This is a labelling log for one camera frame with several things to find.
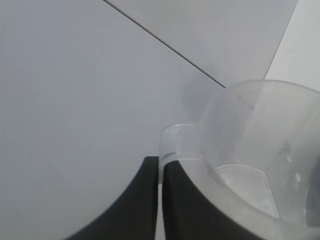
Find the transparent container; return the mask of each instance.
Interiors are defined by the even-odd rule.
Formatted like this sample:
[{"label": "transparent container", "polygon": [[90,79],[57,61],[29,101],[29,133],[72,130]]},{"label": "transparent container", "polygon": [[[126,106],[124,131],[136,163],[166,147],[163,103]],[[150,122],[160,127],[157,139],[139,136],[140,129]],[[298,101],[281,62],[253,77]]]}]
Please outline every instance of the transparent container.
[{"label": "transparent container", "polygon": [[203,194],[261,238],[320,239],[318,92],[272,80],[228,87],[199,124],[162,131],[160,165],[173,160],[205,164]]}]

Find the white surface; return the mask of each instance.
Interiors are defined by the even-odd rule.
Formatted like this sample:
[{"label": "white surface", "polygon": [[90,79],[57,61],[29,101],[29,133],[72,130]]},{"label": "white surface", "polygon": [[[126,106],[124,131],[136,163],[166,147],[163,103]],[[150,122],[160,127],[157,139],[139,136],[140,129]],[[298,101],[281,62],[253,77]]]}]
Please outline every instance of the white surface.
[{"label": "white surface", "polygon": [[266,76],[320,91],[320,1],[299,0]]},{"label": "white surface", "polygon": [[63,239],[220,89],[102,0],[0,3],[0,238]]},{"label": "white surface", "polygon": [[263,79],[297,0],[109,0],[222,84]]}]

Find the white panel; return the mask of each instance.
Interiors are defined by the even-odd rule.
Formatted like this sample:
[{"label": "white panel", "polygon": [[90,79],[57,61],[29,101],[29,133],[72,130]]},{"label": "white panel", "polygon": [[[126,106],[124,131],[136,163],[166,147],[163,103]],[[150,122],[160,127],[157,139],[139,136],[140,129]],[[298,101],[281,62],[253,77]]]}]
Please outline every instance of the white panel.
[{"label": "white panel", "polygon": [[109,0],[222,84],[263,79],[297,0]]},{"label": "white panel", "polygon": [[57,240],[220,87],[102,0],[0,3],[0,239]]},{"label": "white panel", "polygon": [[267,79],[320,91],[320,1],[299,0]]}]

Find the black object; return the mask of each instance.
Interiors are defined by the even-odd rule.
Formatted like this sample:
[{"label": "black object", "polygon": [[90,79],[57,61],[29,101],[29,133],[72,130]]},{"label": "black object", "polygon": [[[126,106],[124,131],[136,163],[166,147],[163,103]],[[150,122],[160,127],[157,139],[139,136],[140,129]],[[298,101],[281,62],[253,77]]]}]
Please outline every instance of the black object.
[{"label": "black object", "polygon": [[66,240],[154,240],[158,211],[157,156],[149,156],[116,202]]},{"label": "black object", "polygon": [[162,210],[166,240],[261,240],[212,205],[178,161],[164,168]]}]

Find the white wall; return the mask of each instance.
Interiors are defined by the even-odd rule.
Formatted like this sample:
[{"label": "white wall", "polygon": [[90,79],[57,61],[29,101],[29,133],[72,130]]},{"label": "white wall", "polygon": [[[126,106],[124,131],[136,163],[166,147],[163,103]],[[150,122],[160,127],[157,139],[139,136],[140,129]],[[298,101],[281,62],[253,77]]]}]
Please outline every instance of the white wall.
[{"label": "white wall", "polygon": [[264,79],[297,0],[107,0],[225,86]]},{"label": "white wall", "polygon": [[299,0],[267,79],[320,91],[320,1]]},{"label": "white wall", "polygon": [[220,87],[102,0],[0,2],[0,239],[57,240]]}]

